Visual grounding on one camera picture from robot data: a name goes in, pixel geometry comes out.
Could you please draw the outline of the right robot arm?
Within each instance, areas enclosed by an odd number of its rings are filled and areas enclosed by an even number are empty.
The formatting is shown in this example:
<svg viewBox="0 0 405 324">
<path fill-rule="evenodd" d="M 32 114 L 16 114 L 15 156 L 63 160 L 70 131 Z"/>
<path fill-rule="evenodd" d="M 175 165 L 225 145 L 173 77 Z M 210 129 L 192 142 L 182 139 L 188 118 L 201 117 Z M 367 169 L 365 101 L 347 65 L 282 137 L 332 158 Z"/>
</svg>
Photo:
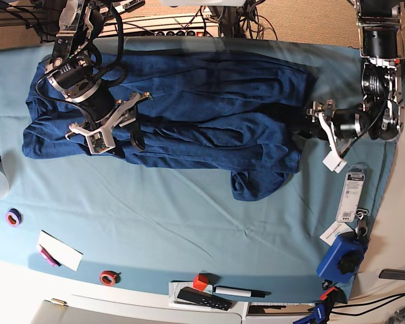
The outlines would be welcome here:
<svg viewBox="0 0 405 324">
<path fill-rule="evenodd" d="M 117 24 L 117 54 L 113 62 L 103 65 L 94 40 L 111 18 Z M 92 155 L 106 152 L 119 155 L 113 130 L 116 126 L 127 126 L 132 146 L 143 151 L 145 143 L 137 120 L 138 104 L 151 94 L 134 92 L 127 101 L 120 101 L 110 92 L 128 75 L 122 65 L 124 24 L 112 1 L 67 1 L 58 26 L 53 54 L 42 79 L 62 94 L 62 103 L 73 105 L 84 117 L 82 123 L 68 126 L 65 138 L 83 136 Z"/>
</svg>

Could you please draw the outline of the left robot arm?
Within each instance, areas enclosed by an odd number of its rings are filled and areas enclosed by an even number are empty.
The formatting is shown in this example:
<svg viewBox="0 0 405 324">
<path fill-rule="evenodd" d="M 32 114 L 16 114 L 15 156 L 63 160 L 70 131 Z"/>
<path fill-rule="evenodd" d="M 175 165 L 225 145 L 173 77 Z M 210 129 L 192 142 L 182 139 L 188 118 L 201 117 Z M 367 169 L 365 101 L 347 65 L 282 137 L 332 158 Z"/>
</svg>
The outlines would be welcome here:
<svg viewBox="0 0 405 324">
<path fill-rule="evenodd" d="M 391 141 L 404 127 L 404 51 L 399 1 L 353 1 L 356 11 L 361 90 L 363 100 L 355 107 L 338 109 L 333 100 L 313 102 L 298 130 L 326 139 L 330 151 L 323 164 L 336 173 L 346 165 L 349 150 L 363 136 Z"/>
</svg>

